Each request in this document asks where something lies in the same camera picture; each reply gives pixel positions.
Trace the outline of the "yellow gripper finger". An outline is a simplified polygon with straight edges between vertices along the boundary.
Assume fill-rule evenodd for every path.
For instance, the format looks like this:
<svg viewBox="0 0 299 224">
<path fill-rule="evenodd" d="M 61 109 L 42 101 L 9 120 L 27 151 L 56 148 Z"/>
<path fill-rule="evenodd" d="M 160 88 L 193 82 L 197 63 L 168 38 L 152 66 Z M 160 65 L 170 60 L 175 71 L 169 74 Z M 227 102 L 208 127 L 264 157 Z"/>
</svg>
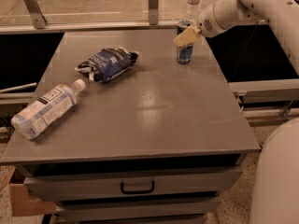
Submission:
<svg viewBox="0 0 299 224">
<path fill-rule="evenodd" d="M 197 26 L 188 26 L 182 33 L 177 35 L 173 42 L 177 47 L 185 47 L 194 43 L 200 36 L 201 30 Z"/>
</svg>

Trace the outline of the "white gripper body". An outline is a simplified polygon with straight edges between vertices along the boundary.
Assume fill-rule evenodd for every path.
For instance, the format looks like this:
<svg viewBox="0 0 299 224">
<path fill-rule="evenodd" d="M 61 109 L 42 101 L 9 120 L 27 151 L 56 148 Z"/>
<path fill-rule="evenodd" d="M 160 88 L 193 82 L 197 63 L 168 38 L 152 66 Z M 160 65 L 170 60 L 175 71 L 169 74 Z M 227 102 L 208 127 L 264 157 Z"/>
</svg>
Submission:
<svg viewBox="0 0 299 224">
<path fill-rule="evenodd" d="M 213 4 L 199 13 L 198 27 L 204 37 L 214 37 L 230 28 L 230 8 L 226 5 Z"/>
</svg>

